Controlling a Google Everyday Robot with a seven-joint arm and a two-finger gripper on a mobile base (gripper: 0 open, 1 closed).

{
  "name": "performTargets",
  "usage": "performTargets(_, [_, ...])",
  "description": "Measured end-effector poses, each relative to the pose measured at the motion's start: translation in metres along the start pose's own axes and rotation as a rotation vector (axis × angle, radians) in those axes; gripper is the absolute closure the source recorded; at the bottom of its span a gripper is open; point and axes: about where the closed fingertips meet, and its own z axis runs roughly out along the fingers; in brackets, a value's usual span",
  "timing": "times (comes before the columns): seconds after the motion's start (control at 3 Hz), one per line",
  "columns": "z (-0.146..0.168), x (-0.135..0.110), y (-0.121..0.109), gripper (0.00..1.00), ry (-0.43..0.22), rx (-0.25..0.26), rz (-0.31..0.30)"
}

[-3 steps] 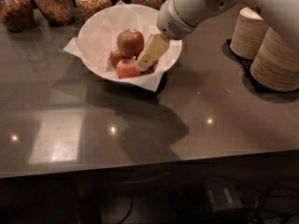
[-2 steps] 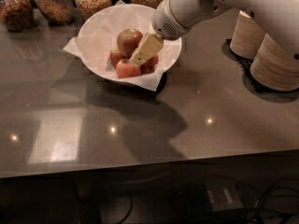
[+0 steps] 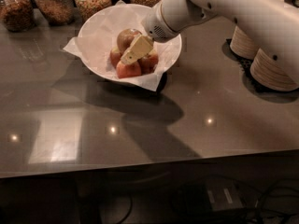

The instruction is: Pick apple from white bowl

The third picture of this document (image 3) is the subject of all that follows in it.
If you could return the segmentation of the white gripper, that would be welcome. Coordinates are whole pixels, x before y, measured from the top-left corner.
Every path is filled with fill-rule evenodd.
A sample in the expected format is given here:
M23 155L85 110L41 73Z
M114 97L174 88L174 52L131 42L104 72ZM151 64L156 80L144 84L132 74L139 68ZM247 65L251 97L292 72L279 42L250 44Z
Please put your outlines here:
M133 39L129 48L121 56L124 64L134 63L150 53L153 50L153 40L165 43L179 35L180 30L175 28L175 8L172 2L162 0L150 9L141 22L148 36L137 35Z

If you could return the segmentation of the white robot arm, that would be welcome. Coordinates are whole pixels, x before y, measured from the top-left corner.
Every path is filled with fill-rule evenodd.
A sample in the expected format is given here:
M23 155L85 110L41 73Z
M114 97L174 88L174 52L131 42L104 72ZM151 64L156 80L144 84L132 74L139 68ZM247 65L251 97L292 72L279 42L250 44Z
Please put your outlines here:
M146 33L134 39L121 61L134 63L155 42L165 43L216 15L235 23L299 82L299 10L280 0L161 0L142 21Z

